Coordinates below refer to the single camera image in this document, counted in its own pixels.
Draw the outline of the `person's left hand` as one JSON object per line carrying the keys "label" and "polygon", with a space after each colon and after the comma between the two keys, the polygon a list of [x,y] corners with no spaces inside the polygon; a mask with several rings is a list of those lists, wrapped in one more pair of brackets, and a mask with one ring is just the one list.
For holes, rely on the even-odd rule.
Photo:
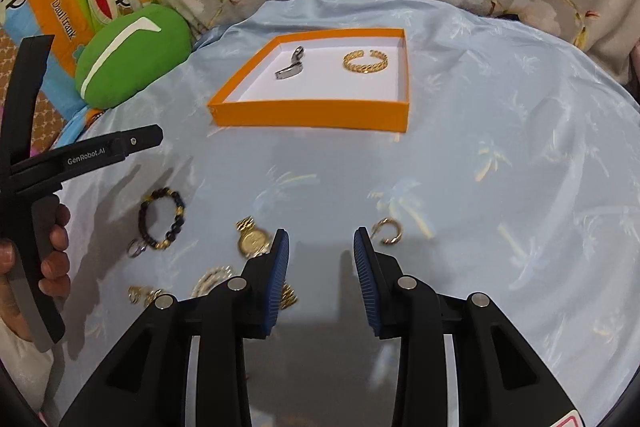
{"label": "person's left hand", "polygon": [[60,201],[55,195],[18,202],[1,217],[1,237],[15,251],[15,265],[8,275],[18,309],[40,351],[48,351],[65,335],[65,325],[58,303],[43,294],[41,262],[53,251],[50,232]]}

